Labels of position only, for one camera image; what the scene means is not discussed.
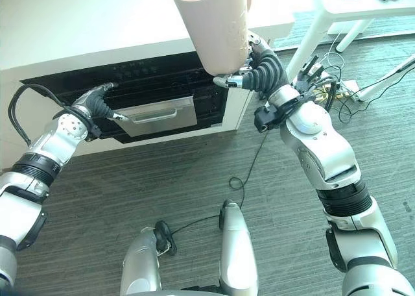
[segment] tan cup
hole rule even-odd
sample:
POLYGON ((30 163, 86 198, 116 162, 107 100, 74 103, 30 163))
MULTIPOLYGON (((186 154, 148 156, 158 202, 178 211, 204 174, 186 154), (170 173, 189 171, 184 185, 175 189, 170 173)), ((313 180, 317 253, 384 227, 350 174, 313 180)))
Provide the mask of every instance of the tan cup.
POLYGON ((211 75, 236 72, 248 55, 247 0, 174 2, 203 68, 211 75))

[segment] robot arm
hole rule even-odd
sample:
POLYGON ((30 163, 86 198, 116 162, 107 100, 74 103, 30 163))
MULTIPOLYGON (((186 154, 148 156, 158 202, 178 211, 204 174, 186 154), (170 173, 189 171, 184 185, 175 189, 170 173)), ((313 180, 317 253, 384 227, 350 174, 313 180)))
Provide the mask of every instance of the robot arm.
POLYGON ((72 157, 82 140, 95 139, 100 131, 94 117, 126 119, 103 101, 116 87, 106 83, 93 88, 72 107, 59 112, 10 171, 0 177, 0 290, 13 286, 16 251, 30 247, 46 221, 42 203, 49 186, 72 157))
POLYGON ((343 295, 415 295, 394 268, 397 252, 376 200, 368 193, 350 144, 330 115, 287 80, 278 57, 259 37, 250 36, 253 69, 217 77, 223 87, 263 92, 268 105, 255 111, 259 132, 280 128, 316 189, 329 223, 327 244, 334 266, 346 272, 343 295))

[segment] oven handle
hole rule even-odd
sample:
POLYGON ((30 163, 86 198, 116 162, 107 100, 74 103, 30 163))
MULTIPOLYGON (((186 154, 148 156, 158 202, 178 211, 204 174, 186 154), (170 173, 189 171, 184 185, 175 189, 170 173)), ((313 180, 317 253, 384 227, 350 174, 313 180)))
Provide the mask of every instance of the oven handle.
POLYGON ((130 117, 131 121, 134 124, 144 124, 144 123, 150 123, 155 121, 162 121, 164 119, 172 119, 177 116, 177 109, 176 108, 170 108, 168 109, 171 113, 165 114, 167 111, 163 110, 160 115, 160 112, 155 113, 153 117, 147 117, 145 119, 134 119, 134 117, 130 117))

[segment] white countertop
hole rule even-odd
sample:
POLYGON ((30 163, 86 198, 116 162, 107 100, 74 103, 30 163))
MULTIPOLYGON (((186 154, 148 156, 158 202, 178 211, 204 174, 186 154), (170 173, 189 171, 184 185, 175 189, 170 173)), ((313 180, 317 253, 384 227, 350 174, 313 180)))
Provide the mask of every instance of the white countertop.
MULTIPOLYGON (((248 19, 270 39, 294 23, 279 0, 252 0, 248 19)), ((194 50, 173 0, 0 0, 0 25, 7 81, 194 50)))
POLYGON ((316 0, 328 13, 340 18, 352 14, 367 16, 415 15, 415 0, 316 0))

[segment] oven drawer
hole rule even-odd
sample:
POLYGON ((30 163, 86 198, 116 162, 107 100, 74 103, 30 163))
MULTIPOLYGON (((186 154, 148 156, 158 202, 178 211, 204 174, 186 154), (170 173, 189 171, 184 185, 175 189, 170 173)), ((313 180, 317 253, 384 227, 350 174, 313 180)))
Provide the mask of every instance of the oven drawer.
POLYGON ((180 129, 197 124, 193 96, 118 109, 130 121, 115 122, 130 136, 180 129))

